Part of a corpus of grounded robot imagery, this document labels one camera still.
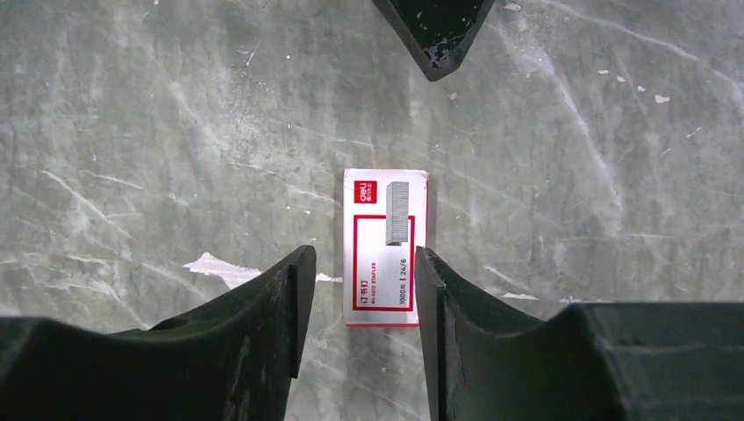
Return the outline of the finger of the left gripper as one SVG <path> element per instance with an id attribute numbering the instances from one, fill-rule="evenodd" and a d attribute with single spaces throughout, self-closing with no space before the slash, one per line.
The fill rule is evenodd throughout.
<path id="1" fill-rule="evenodd" d="M 374 0 L 425 78 L 436 82 L 464 62 L 494 0 Z"/>

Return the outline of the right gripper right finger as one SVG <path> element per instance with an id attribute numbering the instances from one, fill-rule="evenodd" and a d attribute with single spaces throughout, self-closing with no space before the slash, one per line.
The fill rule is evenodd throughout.
<path id="1" fill-rule="evenodd" d="M 534 318 L 433 250 L 414 265 L 434 420 L 740 420 L 741 303 L 572 303 Z"/>

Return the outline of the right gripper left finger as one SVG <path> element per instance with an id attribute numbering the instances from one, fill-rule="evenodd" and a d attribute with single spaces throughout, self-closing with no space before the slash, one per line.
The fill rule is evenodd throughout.
<path id="1" fill-rule="evenodd" d="M 1 320 L 4 420 L 281 420 L 316 285 L 300 246 L 253 280 L 148 330 Z"/>

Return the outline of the red white staple box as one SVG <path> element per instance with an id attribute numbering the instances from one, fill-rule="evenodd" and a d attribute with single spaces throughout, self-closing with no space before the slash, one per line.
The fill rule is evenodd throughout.
<path id="1" fill-rule="evenodd" d="M 427 242 L 428 193 L 423 170 L 345 170 L 345 325 L 418 326 L 415 253 Z"/>

